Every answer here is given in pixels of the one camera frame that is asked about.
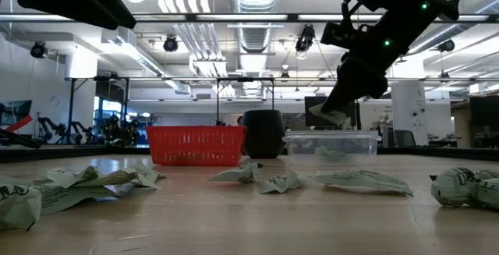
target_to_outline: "clear plastic container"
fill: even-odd
[[[291,131],[286,142],[290,165],[324,167],[362,166],[376,163],[377,131]]]

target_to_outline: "container lid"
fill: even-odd
[[[308,130],[308,131],[288,131],[282,137],[285,142],[294,139],[376,139],[381,141],[376,130]]]

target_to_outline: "wooden table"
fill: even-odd
[[[286,161],[262,161],[261,178],[282,172]],[[0,174],[33,179],[54,167],[110,172],[135,162],[152,165],[147,156],[112,155],[3,164]],[[256,183],[207,181],[223,168],[159,167],[168,177],[161,190],[135,189],[42,216],[29,232],[0,232],[0,254],[497,254],[499,213],[442,208],[428,175],[498,165],[392,155],[365,167],[405,180],[414,198],[318,184],[262,195]]]

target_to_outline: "red plastic basket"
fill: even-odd
[[[245,126],[147,126],[156,165],[236,166]]]

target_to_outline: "industrial robot arm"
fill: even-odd
[[[379,98],[388,88],[385,71],[408,52],[411,43],[438,17],[456,21],[459,0],[343,0],[340,24],[328,22],[323,44],[333,44],[349,51],[338,67],[338,82],[321,111],[328,113],[363,96]],[[386,12],[374,26],[354,28],[350,16],[361,6],[374,12]]]

